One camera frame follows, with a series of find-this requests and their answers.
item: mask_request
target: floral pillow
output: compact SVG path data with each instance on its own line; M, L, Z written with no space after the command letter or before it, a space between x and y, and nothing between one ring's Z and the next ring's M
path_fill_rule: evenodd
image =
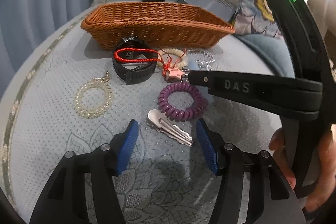
M236 34L261 33L282 38L266 0L240 0L235 20Z

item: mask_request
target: black watch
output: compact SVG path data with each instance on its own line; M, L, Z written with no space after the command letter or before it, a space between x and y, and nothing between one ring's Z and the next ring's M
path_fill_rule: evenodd
M149 64L145 64L142 66L137 66L135 69L127 69L122 64L123 62L119 62L114 58L114 53L117 50L122 48L138 48L138 49L151 49L145 41L131 35L129 37L125 37L120 40L120 42L116 45L113 50L113 67L117 75L126 82L127 85L139 84L141 82L149 79L155 71L156 63L151 62ZM136 59L140 55L144 55L147 59L155 59L158 58L158 54L155 52L120 52L118 56L123 59Z

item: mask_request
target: blue gripper pad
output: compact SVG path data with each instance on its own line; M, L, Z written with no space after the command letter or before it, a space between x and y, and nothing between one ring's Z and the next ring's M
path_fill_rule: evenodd
M117 154L117 175L120 175L124 170L126 170L128 162L131 158L131 154L134 149L135 142L137 141L139 135L139 124L135 120L131 120L125 133L125 139L120 147Z
M208 165L208 168L216 175L219 170L218 164L217 164L217 153L215 149L213 148L210 138L207 134L207 131L203 127L200 120L198 120L196 124L196 134L197 134L199 143L201 144L203 155Z

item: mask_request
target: wicker basket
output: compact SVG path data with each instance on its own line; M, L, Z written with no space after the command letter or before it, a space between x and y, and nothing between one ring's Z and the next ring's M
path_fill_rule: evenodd
M81 27L106 50L132 34L153 47L209 48L235 32L232 25L200 7L159 2L102 5Z

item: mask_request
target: finger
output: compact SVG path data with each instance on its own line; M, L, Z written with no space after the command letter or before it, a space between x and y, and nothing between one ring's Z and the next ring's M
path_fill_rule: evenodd
M285 149L281 148L280 150L276 150L273 154L273 158L286 177L291 188L294 189L296 185L296 178L293 171L288 166Z
M325 203L336 185L336 142L331 131L324 134L318 145L318 153L321 162L321 172L317 185L311 193L305 205L308 212L313 212Z
M268 148L270 150L280 150L285 145L284 131L282 128L276 130L269 142Z

